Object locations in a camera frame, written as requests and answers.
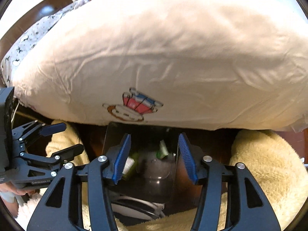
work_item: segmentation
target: black bracket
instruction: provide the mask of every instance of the black bracket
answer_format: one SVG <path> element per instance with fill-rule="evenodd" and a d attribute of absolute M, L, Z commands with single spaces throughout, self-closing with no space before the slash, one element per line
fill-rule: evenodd
<path fill-rule="evenodd" d="M 223 231 L 281 231 L 279 222 L 262 188 L 243 163 L 227 166 L 190 144 L 183 133 L 179 148 L 194 184 L 203 185 L 192 231 L 216 231 L 221 206 L 221 186 L 228 183 L 228 205 Z"/>
<path fill-rule="evenodd" d="M 66 163 L 38 203 L 27 231 L 85 231 L 82 222 L 82 182 L 88 182 L 91 229 L 118 231 L 108 186 L 117 184 L 122 177 L 130 147 L 131 137 L 126 134 L 120 145 L 110 148 L 105 156 L 89 164 L 75 167 L 73 163 Z"/>

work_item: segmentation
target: green item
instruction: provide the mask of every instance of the green item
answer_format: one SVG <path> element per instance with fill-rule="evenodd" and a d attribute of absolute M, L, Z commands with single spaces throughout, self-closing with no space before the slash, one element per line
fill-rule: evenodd
<path fill-rule="evenodd" d="M 127 158 L 122 174 L 123 180 L 129 180 L 129 178 L 131 178 L 131 176 L 136 172 L 138 159 L 139 153 L 134 153 Z"/>
<path fill-rule="evenodd" d="M 166 143 L 164 140 L 161 140 L 160 143 L 159 143 L 159 151 L 157 151 L 156 153 L 156 157 L 160 160 L 162 160 L 163 158 L 167 157 L 169 152 L 168 152 L 168 149 L 167 149 L 167 146 L 166 146 Z"/>

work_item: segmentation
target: white cable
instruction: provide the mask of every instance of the white cable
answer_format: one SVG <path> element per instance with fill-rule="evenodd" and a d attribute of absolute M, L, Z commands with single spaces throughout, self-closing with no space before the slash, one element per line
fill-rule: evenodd
<path fill-rule="evenodd" d="M 12 120 L 11 120 L 12 128 L 13 128 L 13 123 L 14 123 L 14 119 L 15 119 L 15 115 L 16 115 L 16 111 L 18 109 L 19 103 L 20 103 L 20 101 L 18 100 L 18 104 L 17 104 L 17 106 L 15 108 L 15 111 L 14 111 L 14 114 L 13 114 L 13 117 L 12 117 Z"/>
<path fill-rule="evenodd" d="M 148 202 L 148 201 L 145 201 L 145 200 L 136 199 L 136 198 L 129 197 L 129 196 L 119 196 L 119 197 L 116 198 L 116 200 L 133 200 L 133 201 L 143 203 L 143 204 L 153 208 L 154 210 L 158 209 L 158 206 L 155 205 L 154 203 L 151 203 L 151 202 Z M 165 214 L 162 211 L 161 211 L 160 215 L 162 217 L 166 217 Z"/>

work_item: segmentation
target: human hand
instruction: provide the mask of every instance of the human hand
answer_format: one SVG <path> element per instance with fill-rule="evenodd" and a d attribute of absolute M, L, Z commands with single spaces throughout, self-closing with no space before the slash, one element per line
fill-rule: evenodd
<path fill-rule="evenodd" d="M 7 183 L 0 184 L 0 192 L 12 192 L 16 195 L 25 195 L 25 194 L 32 195 L 35 193 L 35 190 L 17 189 L 11 182 L 7 182 Z"/>

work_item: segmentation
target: blue gripper pad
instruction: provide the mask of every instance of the blue gripper pad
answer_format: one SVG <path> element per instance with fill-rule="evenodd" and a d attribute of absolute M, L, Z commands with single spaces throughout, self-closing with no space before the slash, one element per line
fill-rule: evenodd
<path fill-rule="evenodd" d="M 41 136 L 51 136 L 56 133 L 60 133 L 66 130 L 66 124 L 61 122 L 58 124 L 53 124 L 49 126 L 43 127 L 40 131 L 39 134 Z"/>
<path fill-rule="evenodd" d="M 207 177 L 207 169 L 201 165 L 203 150 L 199 146 L 191 145 L 185 133 L 179 135 L 179 148 L 188 177 L 196 185 Z"/>
<path fill-rule="evenodd" d="M 131 135 L 126 134 L 124 135 L 120 145 L 109 148 L 106 153 L 110 164 L 106 169 L 104 169 L 103 176 L 106 179 L 111 179 L 114 184 L 117 184 L 122 178 L 122 173 L 130 149 Z"/>

